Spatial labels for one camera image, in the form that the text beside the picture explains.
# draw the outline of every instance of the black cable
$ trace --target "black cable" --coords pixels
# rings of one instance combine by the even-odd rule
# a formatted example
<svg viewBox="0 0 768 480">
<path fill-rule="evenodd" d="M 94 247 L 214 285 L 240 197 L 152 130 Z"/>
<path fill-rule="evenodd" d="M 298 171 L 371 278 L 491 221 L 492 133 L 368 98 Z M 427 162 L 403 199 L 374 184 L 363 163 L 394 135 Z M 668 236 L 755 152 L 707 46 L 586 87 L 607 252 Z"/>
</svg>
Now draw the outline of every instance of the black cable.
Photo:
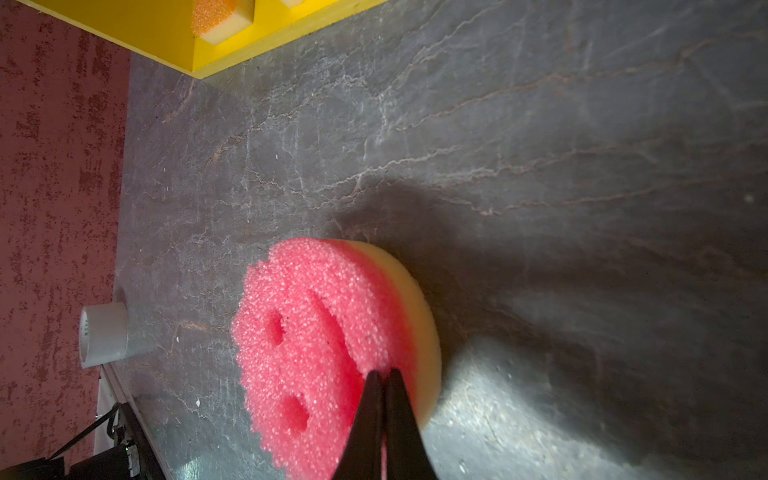
<svg viewBox="0 0 768 480">
<path fill-rule="evenodd" d="M 62 453 L 69 450 L 75 443 L 80 442 L 82 439 L 85 438 L 85 436 L 91 432 L 93 432 L 95 429 L 98 428 L 99 425 L 106 422 L 109 419 L 114 418 L 114 416 L 118 413 L 118 409 L 120 408 L 119 403 L 115 403 L 112 407 L 112 410 L 110 410 L 107 414 L 103 415 L 99 420 L 96 420 L 95 422 L 91 423 L 91 426 L 83 430 L 82 432 L 78 433 L 77 436 L 75 436 L 72 440 L 67 442 L 67 445 L 64 445 L 61 447 L 55 454 L 51 455 L 48 458 L 48 461 L 50 462 L 54 458 L 58 457 Z"/>
</svg>

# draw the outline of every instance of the smiley face sponge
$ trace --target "smiley face sponge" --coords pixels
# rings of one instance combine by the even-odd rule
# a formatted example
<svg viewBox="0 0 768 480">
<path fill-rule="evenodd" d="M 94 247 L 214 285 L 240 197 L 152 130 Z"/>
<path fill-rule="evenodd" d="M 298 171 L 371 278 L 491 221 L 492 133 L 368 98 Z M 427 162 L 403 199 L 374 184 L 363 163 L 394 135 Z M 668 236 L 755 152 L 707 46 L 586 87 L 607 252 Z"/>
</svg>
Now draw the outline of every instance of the smiley face sponge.
<svg viewBox="0 0 768 480">
<path fill-rule="evenodd" d="M 419 425 L 440 390 L 440 348 L 429 306 L 384 250 L 296 238 L 251 266 L 232 334 L 245 406 L 261 446 L 291 480 L 331 478 L 365 377 L 402 371 Z"/>
</svg>

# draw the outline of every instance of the yellow container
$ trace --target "yellow container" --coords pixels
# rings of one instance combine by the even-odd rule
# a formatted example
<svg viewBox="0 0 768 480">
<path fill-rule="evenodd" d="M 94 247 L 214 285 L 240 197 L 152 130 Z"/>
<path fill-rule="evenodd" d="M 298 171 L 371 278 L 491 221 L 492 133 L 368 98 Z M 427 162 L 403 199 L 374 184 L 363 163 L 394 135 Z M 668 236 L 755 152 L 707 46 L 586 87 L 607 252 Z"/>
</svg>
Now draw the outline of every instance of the yellow container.
<svg viewBox="0 0 768 480">
<path fill-rule="evenodd" d="M 19 0 L 195 78 L 222 71 L 386 0 L 256 0 L 253 24 L 218 44 L 192 35 L 194 0 Z"/>
</svg>

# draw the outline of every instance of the sponge mouth groove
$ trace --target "sponge mouth groove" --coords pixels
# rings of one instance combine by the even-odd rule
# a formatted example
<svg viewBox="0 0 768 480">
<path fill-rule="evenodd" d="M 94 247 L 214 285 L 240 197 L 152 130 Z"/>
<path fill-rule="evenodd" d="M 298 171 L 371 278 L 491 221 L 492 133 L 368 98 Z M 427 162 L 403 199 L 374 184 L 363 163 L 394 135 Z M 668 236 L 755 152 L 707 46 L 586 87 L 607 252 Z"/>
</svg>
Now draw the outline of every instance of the sponge mouth groove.
<svg viewBox="0 0 768 480">
<path fill-rule="evenodd" d="M 360 372 L 360 367 L 358 366 L 355 359 L 352 358 L 352 355 L 349 354 L 349 345 L 346 342 L 346 337 L 344 336 L 344 330 L 341 327 L 341 322 L 338 318 L 336 318 L 335 315 L 331 313 L 328 306 L 326 306 L 326 302 L 323 301 L 323 298 L 317 292 L 310 290 L 308 295 L 313 303 L 314 308 L 318 312 L 320 319 L 325 324 L 327 328 L 326 331 L 330 333 L 331 337 L 336 339 L 340 344 L 341 348 L 339 348 L 337 355 L 342 359 L 343 364 L 351 365 L 355 370 L 357 370 L 357 372 L 359 372 L 360 382 L 362 385 L 365 383 L 366 378 L 362 372 Z"/>
<path fill-rule="evenodd" d="M 278 347 L 286 336 L 285 319 L 279 310 L 273 310 L 264 319 L 264 331 L 272 346 Z"/>
</svg>

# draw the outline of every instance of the red textured wall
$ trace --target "red textured wall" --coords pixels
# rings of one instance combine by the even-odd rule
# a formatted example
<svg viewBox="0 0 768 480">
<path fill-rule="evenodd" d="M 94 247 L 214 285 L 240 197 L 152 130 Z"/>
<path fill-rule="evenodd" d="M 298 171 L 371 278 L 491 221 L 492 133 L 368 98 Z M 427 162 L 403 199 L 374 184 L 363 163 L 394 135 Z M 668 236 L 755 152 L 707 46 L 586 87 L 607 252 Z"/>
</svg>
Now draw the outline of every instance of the red textured wall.
<svg viewBox="0 0 768 480">
<path fill-rule="evenodd" d="M 0 468 L 94 419 L 78 322 L 84 304 L 111 301 L 129 58 L 0 0 Z"/>
</svg>

